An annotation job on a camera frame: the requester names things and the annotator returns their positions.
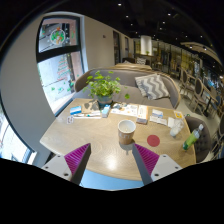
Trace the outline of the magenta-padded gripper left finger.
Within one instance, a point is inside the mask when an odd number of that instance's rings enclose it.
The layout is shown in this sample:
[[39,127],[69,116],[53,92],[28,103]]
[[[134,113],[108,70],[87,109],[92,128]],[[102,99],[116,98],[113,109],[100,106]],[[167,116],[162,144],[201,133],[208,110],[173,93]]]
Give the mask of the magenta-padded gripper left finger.
[[56,155],[42,169],[79,185],[91,155],[91,144],[87,143],[66,155]]

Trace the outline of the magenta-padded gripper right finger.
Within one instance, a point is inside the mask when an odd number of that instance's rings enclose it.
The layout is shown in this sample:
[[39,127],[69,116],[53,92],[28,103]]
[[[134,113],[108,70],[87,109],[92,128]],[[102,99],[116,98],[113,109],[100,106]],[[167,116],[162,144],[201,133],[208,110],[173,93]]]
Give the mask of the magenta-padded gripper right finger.
[[158,155],[136,143],[133,144],[132,154],[144,185],[150,184],[182,169],[182,167],[167,154]]

